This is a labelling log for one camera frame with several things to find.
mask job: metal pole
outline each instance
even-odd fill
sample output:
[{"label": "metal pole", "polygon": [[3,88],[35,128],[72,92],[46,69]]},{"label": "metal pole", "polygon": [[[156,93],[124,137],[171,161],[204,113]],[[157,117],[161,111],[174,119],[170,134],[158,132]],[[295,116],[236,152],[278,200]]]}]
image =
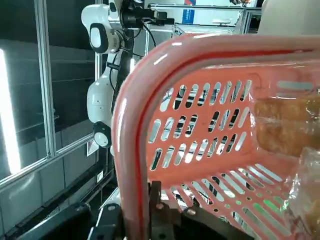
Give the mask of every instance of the metal pole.
[{"label": "metal pole", "polygon": [[161,4],[150,3],[149,8],[153,10],[164,9],[192,9],[192,10],[223,10],[223,11],[241,11],[247,9],[248,11],[261,11],[260,7],[243,7],[243,6],[214,6],[214,5],[184,5],[184,4]]},{"label": "metal pole", "polygon": [[149,52],[149,38],[150,38],[150,33],[148,31],[145,31],[145,50],[144,50],[144,55],[146,56]]},{"label": "metal pole", "polygon": [[247,23],[247,19],[248,19],[248,11],[243,10],[242,12],[242,16],[241,16],[241,26],[240,26],[240,34],[245,34],[245,28],[246,28],[246,23]]},{"label": "metal pole", "polygon": [[68,155],[69,153],[73,152],[74,150],[82,147],[84,144],[86,144],[88,141],[93,140],[94,138],[93,133],[84,136],[77,141],[59,149],[56,152],[56,155],[54,157],[44,157],[40,159],[39,161],[36,161],[35,163],[23,168],[20,172],[16,174],[12,174],[0,181],[0,193],[5,191],[6,189],[10,188],[12,185],[15,184],[16,181],[20,180],[21,178],[25,177],[28,174],[35,173],[37,171],[40,171],[41,169],[47,167],[48,165],[54,163],[57,160],[60,160],[64,156]]},{"label": "metal pole", "polygon": [[245,19],[243,34],[247,34],[249,32],[251,17],[252,17],[252,13],[248,12]]},{"label": "metal pole", "polygon": [[46,154],[47,157],[53,157],[56,154],[56,132],[46,0],[34,0],[34,10],[38,41]]},{"label": "metal pole", "polygon": [[[103,4],[103,0],[95,0],[95,4]],[[94,80],[102,75],[102,54],[94,53]]]},{"label": "metal pole", "polygon": [[171,34],[171,38],[173,39],[176,35],[176,24],[172,25],[172,34]]}]

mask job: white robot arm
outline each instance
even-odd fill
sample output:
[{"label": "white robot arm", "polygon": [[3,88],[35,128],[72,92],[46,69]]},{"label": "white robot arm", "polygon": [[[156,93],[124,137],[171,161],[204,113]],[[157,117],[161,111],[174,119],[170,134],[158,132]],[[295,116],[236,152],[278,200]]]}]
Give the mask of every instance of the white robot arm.
[{"label": "white robot arm", "polygon": [[[113,13],[117,17],[121,4],[122,0],[110,3],[110,6],[114,6],[116,10],[114,12],[111,11],[109,5],[89,5],[83,9],[81,14],[82,24],[88,32],[92,49],[98,54],[108,54],[107,63],[115,65],[120,64],[122,51],[119,51],[119,48],[122,38],[111,27],[109,15]],[[87,92],[88,117],[94,123],[94,140],[101,147],[111,145],[111,105],[114,94],[112,85],[116,85],[117,78],[118,71],[106,66],[102,76],[91,84]]]},{"label": "white robot arm", "polygon": [[109,5],[89,5],[81,13],[82,24],[88,32],[92,49],[98,54],[108,54],[104,73],[91,84],[87,93],[88,117],[94,123],[94,139],[101,147],[111,146],[111,108],[117,96],[113,86],[116,86],[118,80],[119,66],[124,63],[124,71],[121,72],[123,81],[124,77],[129,74],[126,63],[130,62],[133,55],[132,44],[131,49],[124,48],[126,43],[134,42],[132,37],[124,34],[124,31],[142,29],[144,22],[160,26],[174,24],[174,19],[167,18],[166,12],[155,12],[148,8],[136,7],[139,4],[143,6],[143,2],[134,1],[109,0]]},{"label": "white robot arm", "polygon": [[[107,62],[119,65],[122,54],[122,51],[118,54],[109,54]],[[118,71],[106,66],[104,73],[97,81],[91,84],[87,93],[86,107],[88,117],[94,123],[94,140],[101,147],[111,145],[111,106],[114,95],[111,83],[115,86],[117,78]]]}]

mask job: packaged bread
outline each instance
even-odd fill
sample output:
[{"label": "packaged bread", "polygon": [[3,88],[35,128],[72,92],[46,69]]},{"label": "packaged bread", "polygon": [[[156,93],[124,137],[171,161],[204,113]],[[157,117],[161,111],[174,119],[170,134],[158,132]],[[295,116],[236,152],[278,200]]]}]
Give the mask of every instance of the packaged bread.
[{"label": "packaged bread", "polygon": [[303,149],[281,213],[292,234],[320,240],[320,151]]},{"label": "packaged bread", "polygon": [[304,147],[320,149],[320,95],[259,99],[254,115],[260,148],[293,157]]}]

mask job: sign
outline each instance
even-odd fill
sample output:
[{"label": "sign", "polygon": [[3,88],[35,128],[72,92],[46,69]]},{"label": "sign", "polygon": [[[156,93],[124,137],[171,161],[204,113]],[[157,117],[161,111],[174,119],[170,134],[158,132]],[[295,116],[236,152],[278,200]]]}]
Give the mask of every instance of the sign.
[{"label": "sign", "polygon": [[[184,5],[196,5],[197,0],[184,0]],[[193,24],[195,18],[195,10],[184,9],[182,15],[183,24]]]},{"label": "sign", "polygon": [[100,182],[101,179],[104,177],[104,171],[102,170],[97,176],[96,176],[96,182]]},{"label": "sign", "polygon": [[96,143],[94,139],[92,139],[91,141],[88,141],[86,143],[86,156],[89,157],[98,149],[99,149],[99,145]]}]

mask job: plastic basket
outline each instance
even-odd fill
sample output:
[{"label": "plastic basket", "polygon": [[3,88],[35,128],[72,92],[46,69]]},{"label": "plastic basket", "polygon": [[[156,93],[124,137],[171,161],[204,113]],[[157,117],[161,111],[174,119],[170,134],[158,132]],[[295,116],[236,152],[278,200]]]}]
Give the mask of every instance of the plastic basket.
[{"label": "plastic basket", "polygon": [[192,194],[253,237],[294,237],[279,209],[297,160],[257,147],[252,108],[255,96],[299,95],[306,88],[297,84],[319,85],[319,40],[184,35],[138,63],[121,87],[112,125],[130,237],[147,235],[147,178],[162,182],[171,206],[192,206]]}]

